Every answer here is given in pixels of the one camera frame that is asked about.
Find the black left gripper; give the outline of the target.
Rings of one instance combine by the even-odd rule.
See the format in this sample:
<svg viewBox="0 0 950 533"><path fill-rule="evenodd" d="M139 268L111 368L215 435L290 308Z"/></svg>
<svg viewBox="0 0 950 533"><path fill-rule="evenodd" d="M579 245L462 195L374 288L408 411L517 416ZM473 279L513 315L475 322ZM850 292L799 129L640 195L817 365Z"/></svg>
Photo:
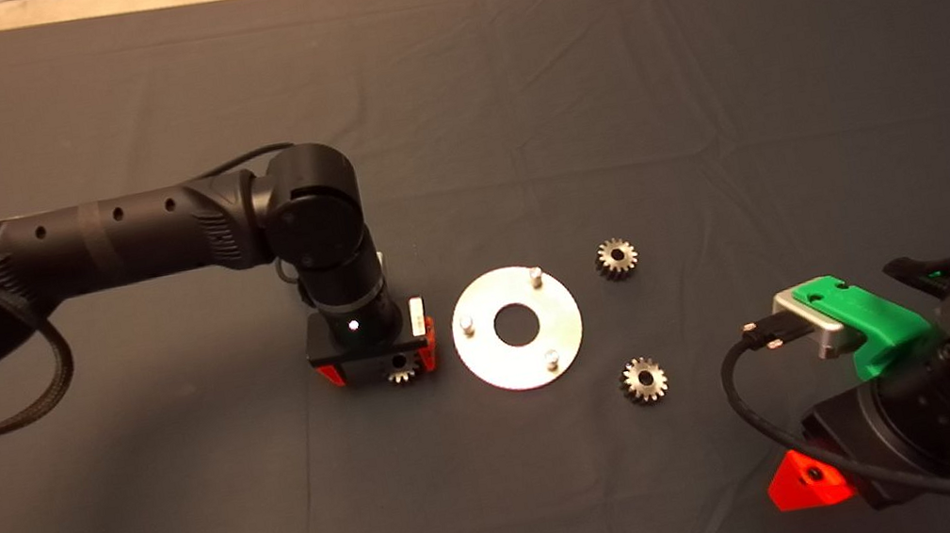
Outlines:
<svg viewBox="0 0 950 533"><path fill-rule="evenodd" d="M403 300L397 319L386 336L367 340L359 318L346 321L339 331L322 314L306 318L305 352L316 374L333 386L420 379L438 366L434 318L423 297Z"/></svg>

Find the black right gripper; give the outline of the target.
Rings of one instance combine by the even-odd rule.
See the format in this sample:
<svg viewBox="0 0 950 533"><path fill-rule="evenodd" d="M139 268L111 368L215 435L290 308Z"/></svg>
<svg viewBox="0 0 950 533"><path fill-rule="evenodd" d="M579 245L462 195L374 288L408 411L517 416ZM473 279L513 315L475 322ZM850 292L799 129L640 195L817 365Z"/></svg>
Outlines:
<svg viewBox="0 0 950 533"><path fill-rule="evenodd" d="M908 458L892 427L883 421L873 398L872 386L861 383L813 405L801 419L809 443L832 450L863 464L916 474L920 467ZM920 489L871 480L838 469L796 450L787 450L767 486L770 502L778 510L792 511L840 504L855 497L871 508L900 507L922 494Z"/></svg>

